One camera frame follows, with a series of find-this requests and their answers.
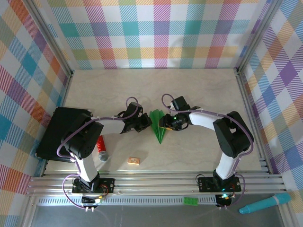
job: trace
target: plaid wall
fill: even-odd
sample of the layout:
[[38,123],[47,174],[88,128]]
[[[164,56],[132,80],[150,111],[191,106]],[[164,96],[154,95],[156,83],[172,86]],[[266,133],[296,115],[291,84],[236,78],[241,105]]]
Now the plaid wall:
[[284,0],[244,70],[275,173],[303,226],[303,0]]
[[71,66],[88,70],[234,68],[269,2],[36,0]]
[[16,225],[67,76],[21,0],[0,0],[0,227]]

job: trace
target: green origami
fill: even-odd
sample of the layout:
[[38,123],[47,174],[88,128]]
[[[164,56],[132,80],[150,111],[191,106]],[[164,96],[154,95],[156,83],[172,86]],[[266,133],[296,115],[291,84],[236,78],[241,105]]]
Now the green origami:
[[164,134],[165,134],[165,128],[160,128],[159,127],[159,120],[161,117],[164,117],[164,112],[161,110],[154,110],[150,112],[150,118],[152,121],[152,130],[155,133],[159,143],[162,143]]

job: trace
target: gray floor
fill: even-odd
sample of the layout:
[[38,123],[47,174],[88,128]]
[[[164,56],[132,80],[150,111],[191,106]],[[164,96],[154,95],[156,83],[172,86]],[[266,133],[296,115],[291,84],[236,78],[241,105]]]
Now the gray floor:
[[268,198],[245,195],[228,210],[214,205],[192,206],[99,206],[85,212],[74,206],[39,206],[33,227],[282,227],[278,207],[242,215],[239,208]]

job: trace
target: teal marker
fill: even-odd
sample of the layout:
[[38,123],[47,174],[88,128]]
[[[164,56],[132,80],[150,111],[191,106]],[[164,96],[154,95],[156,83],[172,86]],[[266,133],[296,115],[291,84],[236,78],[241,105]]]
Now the teal marker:
[[241,214],[248,214],[255,212],[257,210],[262,210],[268,207],[276,206],[279,204],[288,203],[291,200],[291,197],[288,193],[281,193],[274,195],[268,199],[261,200],[259,202],[252,203],[250,205],[246,205],[245,207],[241,208],[239,212]]

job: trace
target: green lego brick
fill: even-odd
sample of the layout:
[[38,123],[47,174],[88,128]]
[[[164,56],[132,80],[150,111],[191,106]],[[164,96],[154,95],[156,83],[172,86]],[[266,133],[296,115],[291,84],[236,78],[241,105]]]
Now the green lego brick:
[[184,197],[183,204],[189,206],[197,206],[198,205],[198,198],[191,198],[191,197]]

